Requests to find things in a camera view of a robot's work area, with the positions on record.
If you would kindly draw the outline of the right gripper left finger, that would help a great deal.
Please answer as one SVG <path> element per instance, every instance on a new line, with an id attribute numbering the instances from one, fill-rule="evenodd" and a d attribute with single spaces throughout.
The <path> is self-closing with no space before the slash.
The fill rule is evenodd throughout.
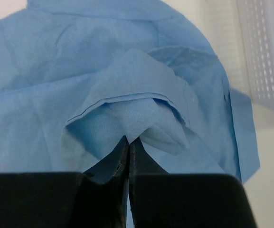
<path id="1" fill-rule="evenodd" d="M 85 172 L 0 173 L 0 228 L 123 228 L 129 144 Z"/>

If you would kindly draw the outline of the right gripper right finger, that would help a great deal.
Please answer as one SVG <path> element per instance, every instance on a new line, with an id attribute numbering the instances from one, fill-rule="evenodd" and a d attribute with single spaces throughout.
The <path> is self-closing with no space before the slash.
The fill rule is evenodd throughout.
<path id="1" fill-rule="evenodd" d="M 169 174 L 130 144 L 129 199 L 137 228 L 255 228 L 242 184 L 225 174 Z"/>

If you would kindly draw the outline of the light blue long sleeve shirt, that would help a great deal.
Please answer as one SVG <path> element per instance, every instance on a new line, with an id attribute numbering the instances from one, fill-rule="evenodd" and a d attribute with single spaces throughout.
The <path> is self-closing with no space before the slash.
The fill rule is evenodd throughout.
<path id="1" fill-rule="evenodd" d="M 0 20 L 0 172 L 85 171 L 140 139 L 170 173 L 260 168 L 251 100 L 159 0 L 30 0 Z"/>

